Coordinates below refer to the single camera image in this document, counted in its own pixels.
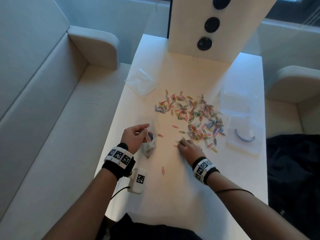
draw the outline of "black round lens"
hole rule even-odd
[[[225,9],[231,0],[213,0],[213,6],[215,9],[222,10]]]
[[[212,39],[209,37],[203,37],[198,41],[198,49],[201,51],[207,51],[212,46]]]
[[[220,20],[217,17],[211,17],[205,22],[204,29],[208,33],[213,33],[217,31],[219,26],[220,26]]]

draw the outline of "person's right hand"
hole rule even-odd
[[[202,150],[196,146],[192,140],[182,139],[178,143],[178,148],[182,156],[186,159],[187,163],[191,167],[199,157],[205,157],[205,154],[202,152]]]

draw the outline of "person's left arm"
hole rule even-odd
[[[142,143],[146,142],[148,126],[149,124],[142,124],[125,129],[120,144],[124,143],[127,150],[135,154]],[[117,181],[122,177],[118,172],[112,171],[102,168],[85,192],[49,230],[43,240],[95,239]]]

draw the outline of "person's left hand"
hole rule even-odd
[[[146,135],[150,124],[139,124],[133,127],[129,127],[124,130],[121,138],[121,143],[125,143],[128,146],[128,151],[131,154],[135,154],[142,143],[147,142]]]

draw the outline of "black cable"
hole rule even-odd
[[[216,194],[218,194],[218,193],[227,192],[227,191],[233,191],[233,190],[241,190],[241,191],[245,191],[245,192],[248,192],[248,193],[250,193],[250,194],[252,194],[252,195],[254,196],[254,194],[253,194],[253,193],[251,193],[250,191],[245,190],[245,189],[241,189],[241,188],[223,189],[223,190],[219,190],[219,191],[217,191],[217,192],[215,192],[215,193],[216,193]]]
[[[130,186],[126,186],[126,187],[122,188],[121,190],[124,190],[124,189],[130,189]],[[117,195],[117,193],[119,193],[121,190],[119,190],[118,192],[116,192],[116,193],[111,197],[110,200],[112,200],[112,198],[115,197],[115,196]]]

